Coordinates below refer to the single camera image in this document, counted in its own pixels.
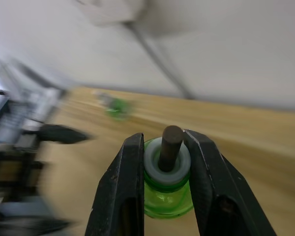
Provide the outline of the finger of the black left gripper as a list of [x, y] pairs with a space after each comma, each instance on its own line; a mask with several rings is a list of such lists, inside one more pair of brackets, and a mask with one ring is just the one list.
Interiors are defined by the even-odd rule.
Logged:
[[70, 221], [46, 217], [12, 217], [0, 221], [0, 236], [43, 236], [61, 231]]
[[79, 130], [57, 124], [45, 124], [38, 130], [40, 141], [75, 144], [91, 139], [91, 135]]

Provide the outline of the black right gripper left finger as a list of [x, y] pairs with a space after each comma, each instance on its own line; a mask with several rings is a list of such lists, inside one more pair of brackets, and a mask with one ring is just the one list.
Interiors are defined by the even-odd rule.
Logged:
[[99, 181], [85, 235], [144, 235], [144, 136], [125, 139]]

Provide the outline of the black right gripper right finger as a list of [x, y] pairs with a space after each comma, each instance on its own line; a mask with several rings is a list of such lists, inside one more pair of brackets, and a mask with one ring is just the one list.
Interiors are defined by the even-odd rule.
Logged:
[[244, 176], [213, 140], [185, 130], [191, 155], [189, 185], [202, 236], [274, 236], [262, 207]]

